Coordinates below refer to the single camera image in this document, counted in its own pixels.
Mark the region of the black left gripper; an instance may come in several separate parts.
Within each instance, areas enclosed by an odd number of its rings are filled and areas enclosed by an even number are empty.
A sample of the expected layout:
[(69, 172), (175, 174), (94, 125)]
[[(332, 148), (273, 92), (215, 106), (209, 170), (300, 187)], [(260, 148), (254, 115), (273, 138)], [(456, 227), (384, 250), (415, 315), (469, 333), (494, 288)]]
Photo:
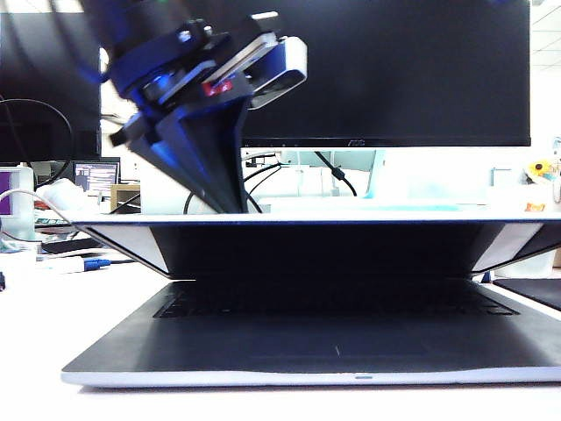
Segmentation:
[(218, 213), (246, 213), (241, 129), (252, 96), (243, 71), (275, 48), (280, 18), (267, 11), (215, 32), (186, 11), (111, 11), (108, 77), (160, 140), (129, 149)]

